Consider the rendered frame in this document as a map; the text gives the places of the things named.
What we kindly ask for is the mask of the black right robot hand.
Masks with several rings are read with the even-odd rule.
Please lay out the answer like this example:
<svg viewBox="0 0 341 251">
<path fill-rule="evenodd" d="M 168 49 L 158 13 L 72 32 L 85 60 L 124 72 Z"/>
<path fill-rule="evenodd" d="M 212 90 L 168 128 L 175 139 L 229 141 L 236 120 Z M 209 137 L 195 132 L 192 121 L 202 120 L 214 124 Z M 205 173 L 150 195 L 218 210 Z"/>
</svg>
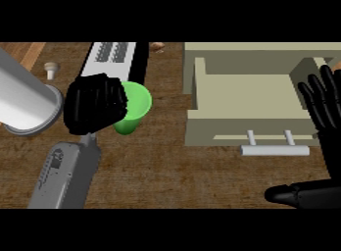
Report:
<svg viewBox="0 0 341 251">
<path fill-rule="evenodd" d="M 341 209 L 341 70 L 319 68 L 298 83 L 307 111 L 316 128 L 323 163 L 329 179 L 273 186 L 264 191 L 270 203 L 297 209 Z"/>
</svg>

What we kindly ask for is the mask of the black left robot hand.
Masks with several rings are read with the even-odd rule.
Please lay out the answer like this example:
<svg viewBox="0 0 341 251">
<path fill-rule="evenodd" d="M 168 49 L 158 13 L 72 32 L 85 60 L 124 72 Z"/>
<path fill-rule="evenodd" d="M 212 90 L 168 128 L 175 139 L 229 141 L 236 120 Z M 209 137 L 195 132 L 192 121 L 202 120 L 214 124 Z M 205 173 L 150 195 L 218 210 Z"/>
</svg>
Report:
<svg viewBox="0 0 341 251">
<path fill-rule="evenodd" d="M 85 135 L 119 122 L 127 115 L 127 102 L 118 77 L 78 76 L 65 97 L 63 123 L 69 133 Z"/>
</svg>

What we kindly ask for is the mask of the green cup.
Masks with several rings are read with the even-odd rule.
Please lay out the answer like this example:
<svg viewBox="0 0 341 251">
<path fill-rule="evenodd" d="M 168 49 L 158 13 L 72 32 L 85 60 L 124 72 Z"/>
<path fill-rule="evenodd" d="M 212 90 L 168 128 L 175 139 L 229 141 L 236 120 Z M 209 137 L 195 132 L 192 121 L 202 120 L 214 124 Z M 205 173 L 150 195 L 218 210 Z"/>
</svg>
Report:
<svg viewBox="0 0 341 251">
<path fill-rule="evenodd" d="M 135 130 L 150 111 L 153 99 L 149 89 L 137 82 L 125 81 L 122 87 L 127 96 L 127 114 L 124 119 L 112 126 L 119 134 L 127 135 Z"/>
</svg>

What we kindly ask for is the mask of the beige drawer front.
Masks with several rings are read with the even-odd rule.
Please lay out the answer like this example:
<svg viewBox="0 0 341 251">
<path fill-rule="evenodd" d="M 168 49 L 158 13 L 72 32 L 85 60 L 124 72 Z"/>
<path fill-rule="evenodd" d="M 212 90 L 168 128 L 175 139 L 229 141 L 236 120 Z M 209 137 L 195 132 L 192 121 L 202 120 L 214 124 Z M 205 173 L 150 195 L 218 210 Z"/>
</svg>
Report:
<svg viewBox="0 0 341 251">
<path fill-rule="evenodd" d="M 308 116 L 303 118 L 218 118 L 189 110 L 184 127 L 186 146 L 240 146 L 248 144 L 246 132 L 252 131 L 258 145 L 285 145 L 285 130 L 297 145 L 317 146 L 316 129 Z"/>
</svg>

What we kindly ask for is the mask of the beige open drawer box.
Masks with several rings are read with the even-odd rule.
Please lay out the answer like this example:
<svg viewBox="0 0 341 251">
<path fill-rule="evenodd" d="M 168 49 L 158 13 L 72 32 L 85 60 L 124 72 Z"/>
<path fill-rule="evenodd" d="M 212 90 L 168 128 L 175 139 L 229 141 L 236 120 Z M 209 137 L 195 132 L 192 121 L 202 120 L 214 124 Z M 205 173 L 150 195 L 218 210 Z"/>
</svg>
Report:
<svg viewBox="0 0 341 251">
<path fill-rule="evenodd" d="M 325 59 L 304 58 L 291 74 L 208 75 L 205 59 L 196 58 L 195 104 L 190 119 L 300 119 L 308 114 L 295 84 L 316 74 Z"/>
</svg>

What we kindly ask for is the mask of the small white knob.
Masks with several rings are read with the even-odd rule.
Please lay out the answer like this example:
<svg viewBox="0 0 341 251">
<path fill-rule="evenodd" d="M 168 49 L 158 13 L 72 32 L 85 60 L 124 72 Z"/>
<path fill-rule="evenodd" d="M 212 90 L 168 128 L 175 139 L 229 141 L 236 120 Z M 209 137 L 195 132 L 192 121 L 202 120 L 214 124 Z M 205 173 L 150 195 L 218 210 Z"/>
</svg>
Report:
<svg viewBox="0 0 341 251">
<path fill-rule="evenodd" d="M 45 70 L 45 74 L 47 74 L 47 79 L 53 80 L 54 74 L 59 71 L 59 65 L 54 62 L 47 62 L 44 64 L 44 70 Z"/>
</svg>

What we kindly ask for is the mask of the large white cylinder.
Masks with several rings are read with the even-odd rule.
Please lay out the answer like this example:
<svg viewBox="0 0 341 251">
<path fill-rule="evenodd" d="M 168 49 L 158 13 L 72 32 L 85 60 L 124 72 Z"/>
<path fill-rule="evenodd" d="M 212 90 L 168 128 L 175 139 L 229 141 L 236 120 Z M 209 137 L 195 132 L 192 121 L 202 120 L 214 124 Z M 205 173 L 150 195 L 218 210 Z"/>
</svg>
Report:
<svg viewBox="0 0 341 251">
<path fill-rule="evenodd" d="M 0 122 L 19 136 L 47 130 L 63 110 L 60 90 L 44 84 L 0 47 Z"/>
</svg>

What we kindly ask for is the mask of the beige cabinet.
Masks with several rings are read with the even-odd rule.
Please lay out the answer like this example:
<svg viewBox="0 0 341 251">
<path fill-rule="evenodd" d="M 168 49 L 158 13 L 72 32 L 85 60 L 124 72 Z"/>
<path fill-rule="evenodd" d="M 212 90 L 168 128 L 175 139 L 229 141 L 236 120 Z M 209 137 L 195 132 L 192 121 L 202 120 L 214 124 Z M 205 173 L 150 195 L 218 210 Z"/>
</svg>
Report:
<svg viewBox="0 0 341 251">
<path fill-rule="evenodd" d="M 329 67 L 341 61 L 341 42 L 184 42 L 183 93 L 192 92 L 193 63 L 205 59 L 215 75 L 288 74 L 303 58 L 322 58 Z"/>
</svg>

